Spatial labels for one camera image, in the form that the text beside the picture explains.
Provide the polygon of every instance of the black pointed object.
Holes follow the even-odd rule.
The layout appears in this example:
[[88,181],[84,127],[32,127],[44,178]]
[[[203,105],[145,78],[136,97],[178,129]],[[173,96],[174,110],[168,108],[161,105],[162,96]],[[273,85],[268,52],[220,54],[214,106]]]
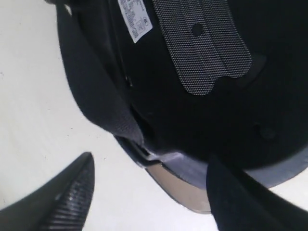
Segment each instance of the black pointed object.
[[0,230],[81,231],[94,181],[93,157],[84,153],[40,189],[0,211]]
[[63,4],[56,4],[58,36],[66,77],[81,112],[92,123],[120,137],[143,143],[129,106]]
[[308,230],[306,211],[217,157],[209,161],[206,185],[219,231]]

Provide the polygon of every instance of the helmet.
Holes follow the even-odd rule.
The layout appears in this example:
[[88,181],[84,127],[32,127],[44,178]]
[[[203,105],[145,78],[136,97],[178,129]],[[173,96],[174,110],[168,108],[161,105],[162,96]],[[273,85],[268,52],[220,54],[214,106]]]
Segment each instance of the helmet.
[[[80,0],[71,14],[56,5],[81,111],[175,200],[164,179],[204,196],[208,163],[267,188],[308,166],[305,1]],[[202,200],[190,209],[208,212]]]

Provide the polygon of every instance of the white surface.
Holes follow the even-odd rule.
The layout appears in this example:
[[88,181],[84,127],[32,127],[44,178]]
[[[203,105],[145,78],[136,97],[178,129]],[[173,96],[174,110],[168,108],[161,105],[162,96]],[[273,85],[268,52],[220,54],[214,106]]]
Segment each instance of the white surface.
[[[96,187],[85,231],[216,231],[211,216],[173,202],[113,137],[88,122],[69,91],[55,8],[0,0],[0,209],[31,193],[84,151]],[[308,209],[307,172],[274,191]]]

